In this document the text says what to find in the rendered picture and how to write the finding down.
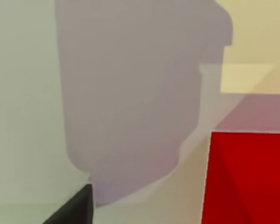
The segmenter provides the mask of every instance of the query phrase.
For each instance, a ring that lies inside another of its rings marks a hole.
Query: red surface
[[[212,134],[202,224],[280,224],[280,134]]]

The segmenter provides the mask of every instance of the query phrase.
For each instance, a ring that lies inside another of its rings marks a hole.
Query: dark object
[[[43,224],[92,224],[92,185],[85,185]]]

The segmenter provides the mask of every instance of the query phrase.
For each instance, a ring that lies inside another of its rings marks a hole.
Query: red square
[[[280,133],[213,133],[202,224],[280,224]]]

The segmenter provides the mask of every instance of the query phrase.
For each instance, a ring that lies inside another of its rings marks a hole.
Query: light green surface
[[[52,0],[0,0],[0,224],[41,223],[87,181],[65,150],[54,17]]]

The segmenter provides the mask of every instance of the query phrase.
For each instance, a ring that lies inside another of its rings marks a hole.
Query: dark triangular object
[[[92,224],[92,185],[85,185],[43,224]]]

